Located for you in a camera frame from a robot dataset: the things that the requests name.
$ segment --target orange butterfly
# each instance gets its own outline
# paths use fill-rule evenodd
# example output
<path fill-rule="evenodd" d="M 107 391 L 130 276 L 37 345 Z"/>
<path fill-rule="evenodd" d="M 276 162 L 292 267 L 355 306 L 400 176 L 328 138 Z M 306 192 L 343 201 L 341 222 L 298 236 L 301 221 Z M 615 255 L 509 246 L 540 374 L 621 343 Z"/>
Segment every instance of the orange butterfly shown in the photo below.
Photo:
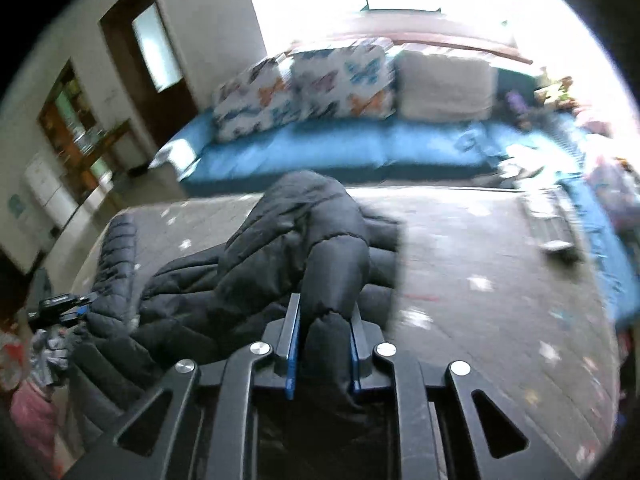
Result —
<path fill-rule="evenodd" d="M 258 88 L 258 95 L 260 96 L 260 106 L 269 106 L 269 104 L 271 104 L 271 100 L 273 99 L 273 95 L 276 92 L 283 92 L 286 89 L 287 87 L 281 77 L 276 79 L 276 82 L 273 86 Z"/>
<path fill-rule="evenodd" d="M 382 103 L 385 100 L 385 91 L 380 90 L 373 95 L 371 99 L 365 101 L 356 94 L 349 94 L 349 101 L 351 102 L 351 115 L 360 116 L 363 112 L 370 111 L 382 111 Z"/>

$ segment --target silver screw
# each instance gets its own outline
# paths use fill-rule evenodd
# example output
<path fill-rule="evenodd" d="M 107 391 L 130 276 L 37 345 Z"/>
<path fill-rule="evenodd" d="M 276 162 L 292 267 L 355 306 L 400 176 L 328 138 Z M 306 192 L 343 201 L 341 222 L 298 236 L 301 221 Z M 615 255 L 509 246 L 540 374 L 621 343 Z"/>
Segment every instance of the silver screw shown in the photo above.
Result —
<path fill-rule="evenodd" d="M 191 359 L 181 359 L 175 364 L 175 369 L 179 374 L 188 374 L 189 372 L 193 372 L 195 367 L 196 363 Z"/>
<path fill-rule="evenodd" d="M 453 361 L 449 368 L 451 371 L 459 376 L 465 376 L 471 371 L 471 366 L 466 361 Z"/>
<path fill-rule="evenodd" d="M 271 350 L 271 346 L 269 343 L 265 343 L 264 341 L 256 341 L 249 346 L 249 350 L 252 354 L 265 355 L 269 350 Z"/>
<path fill-rule="evenodd" d="M 380 343 L 376 346 L 376 352 L 378 355 L 382 355 L 384 357 L 391 357 L 396 354 L 396 346 L 391 343 Z"/>

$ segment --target wall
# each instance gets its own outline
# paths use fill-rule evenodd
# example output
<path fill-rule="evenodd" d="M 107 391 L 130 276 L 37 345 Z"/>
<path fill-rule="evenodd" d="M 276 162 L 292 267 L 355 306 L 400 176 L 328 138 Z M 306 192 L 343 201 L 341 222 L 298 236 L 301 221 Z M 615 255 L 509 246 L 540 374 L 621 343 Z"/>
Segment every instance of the wall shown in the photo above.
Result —
<path fill-rule="evenodd" d="M 0 104 L 0 246 L 22 270 L 30 268 L 40 245 L 10 215 L 7 200 L 20 194 L 37 224 L 43 230 L 52 227 L 30 197 L 22 174 L 36 153 L 62 173 L 37 116 L 70 58 L 102 126 L 130 118 L 146 155 L 157 149 L 124 91 L 98 23 L 116 1 L 75 0 L 43 31 Z M 158 1 L 200 109 L 209 106 L 216 85 L 265 55 L 251 0 Z M 123 155 L 136 158 L 132 153 Z"/>

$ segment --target gray glove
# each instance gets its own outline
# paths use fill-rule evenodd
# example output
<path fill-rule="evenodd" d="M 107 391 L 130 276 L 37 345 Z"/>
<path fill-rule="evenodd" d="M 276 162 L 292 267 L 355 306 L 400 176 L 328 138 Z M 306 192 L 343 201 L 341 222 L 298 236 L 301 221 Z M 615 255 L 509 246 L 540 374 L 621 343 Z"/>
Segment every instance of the gray glove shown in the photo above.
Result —
<path fill-rule="evenodd" d="M 68 368 L 65 333 L 64 328 L 53 326 L 38 330 L 31 339 L 29 380 L 48 396 L 54 386 L 62 385 Z"/>

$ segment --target black puffer jacket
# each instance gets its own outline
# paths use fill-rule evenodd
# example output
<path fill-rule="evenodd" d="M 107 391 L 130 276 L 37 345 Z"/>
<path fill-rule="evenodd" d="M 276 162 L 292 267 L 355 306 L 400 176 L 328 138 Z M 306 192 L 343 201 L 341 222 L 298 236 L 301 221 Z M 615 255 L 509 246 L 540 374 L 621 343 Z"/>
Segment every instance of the black puffer jacket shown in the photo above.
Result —
<path fill-rule="evenodd" d="M 224 246 L 159 270 L 143 292 L 139 327 L 127 333 L 122 301 L 133 260 L 118 259 L 112 244 L 131 256 L 128 221 L 112 221 L 96 283 L 110 290 L 103 280 L 110 267 L 119 294 L 94 303 L 86 341 L 72 355 L 70 393 L 85 446 L 176 361 L 213 362 L 260 339 L 268 322 L 284 316 L 292 292 L 301 293 L 304 342 L 296 396 L 328 413 L 342 410 L 347 419 L 363 413 L 348 394 L 347 320 L 357 302 L 365 320 L 386 322 L 396 279 L 395 221 L 364 211 L 334 179 L 288 174 Z"/>

